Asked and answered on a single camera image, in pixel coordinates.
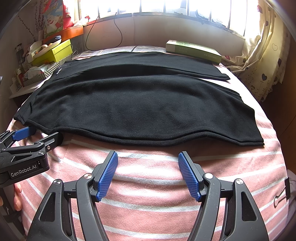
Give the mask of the person's left hand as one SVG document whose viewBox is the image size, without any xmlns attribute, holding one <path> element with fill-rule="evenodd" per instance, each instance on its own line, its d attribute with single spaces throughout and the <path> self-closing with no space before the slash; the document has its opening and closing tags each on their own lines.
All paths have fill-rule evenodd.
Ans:
<svg viewBox="0 0 296 241">
<path fill-rule="evenodd" d="M 21 211 L 22 210 L 22 187 L 20 183 L 15 183 L 14 184 L 14 191 L 11 192 L 12 189 L 9 188 L 8 192 L 4 193 L 4 197 L 7 198 L 8 203 L 10 205 L 13 205 L 15 211 Z"/>
</svg>

